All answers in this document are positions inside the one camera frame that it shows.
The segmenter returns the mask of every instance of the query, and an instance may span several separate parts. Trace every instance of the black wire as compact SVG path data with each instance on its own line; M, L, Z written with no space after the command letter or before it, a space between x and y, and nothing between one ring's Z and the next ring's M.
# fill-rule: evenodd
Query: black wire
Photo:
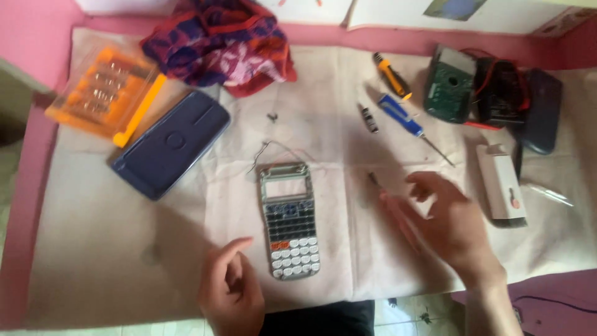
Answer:
M565 305L565 306L568 306L568 307L570 307L570 308L572 308L572 309L576 309L576 310L583 311L583 312L585 312L585 313L589 313L589 314L597 314L597 310L591 310L591 309L580 308L580 307L577 307L577 306L575 306L575 305L573 305L573 304L570 304L570 303L565 303L565 302L558 301L558 300L552 300L552 299L546 299L546 298L534 297L534 296L532 296L532 295L523 295L523 296L521 296L521 297L518 297L518 298L514 299L514 301L512 301L512 302L514 303L514 302L517 302L518 300L522 300L522 299L534 299L534 300L539 300L539 301L547 301L547 302L559 303L559 304L563 304L563 305Z

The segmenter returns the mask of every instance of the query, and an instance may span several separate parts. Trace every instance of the disassembled calculator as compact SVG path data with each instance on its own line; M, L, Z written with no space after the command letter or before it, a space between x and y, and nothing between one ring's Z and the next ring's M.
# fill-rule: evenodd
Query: disassembled calculator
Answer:
M304 180L304 191L268 196L268 183L289 180ZM260 188L272 275L279 280L315 275L319 272L320 261L309 166L306 163L290 163L262 169Z

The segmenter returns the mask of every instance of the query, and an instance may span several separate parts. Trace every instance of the yellow screwdriver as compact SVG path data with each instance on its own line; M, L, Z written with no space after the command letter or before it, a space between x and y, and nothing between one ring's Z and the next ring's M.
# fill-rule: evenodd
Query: yellow screwdriver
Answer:
M390 61L384 59L380 53L373 54L377 68L383 72L398 97L407 100L413 95L407 82L390 66Z

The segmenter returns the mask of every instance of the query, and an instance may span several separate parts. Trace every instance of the white sheet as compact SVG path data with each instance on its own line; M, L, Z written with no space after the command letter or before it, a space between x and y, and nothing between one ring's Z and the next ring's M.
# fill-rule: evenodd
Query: white sheet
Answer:
M73 54L95 34L75 29ZM29 326L196 316L195 294L208 242L223 245L242 236L255 237L245 253L258 272L270 311L461 289L441 262L416 256L400 235L393 238L367 173L376 172L384 186L403 193L400 181L407 172L439 171L484 205L474 146L503 142L512 147L509 135L429 117L421 109L429 58L385 55L413 87L414 97L404 107L457 165L454 169L368 98L364 83L385 88L370 53L339 47L293 47L292 52L296 83L272 84L238 100L221 92L220 101L232 116L230 127L158 202L145 199L110 170L112 146L60 127L39 223ZM572 128L573 121L586 122L587 116L578 117L579 112L597 106L586 91L595 90L596 73L561 74L567 90L556 152L548 157L525 152L522 171L533 182L565 194L577 207L524 190L529 227L505 230L488 224L510 282L597 267L593 206L574 151L577 129ZM589 84L586 78L592 78ZM168 81L150 115L159 116L186 90ZM379 134L367 131L357 102L370 107ZM276 124L266 116L272 111L279 115ZM303 149L315 159L308 161L322 268L306 280L279 282L269 275L256 175L246 174L266 139ZM259 163L271 163L283 153L271 144ZM590 153L584 157L594 162Z

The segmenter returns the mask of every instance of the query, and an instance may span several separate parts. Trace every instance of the navy blue phone case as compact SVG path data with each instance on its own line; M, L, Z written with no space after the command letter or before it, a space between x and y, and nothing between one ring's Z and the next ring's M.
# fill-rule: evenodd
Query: navy blue phone case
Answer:
M229 124L230 115L219 103L193 91L120 155L112 169L151 200L159 200Z

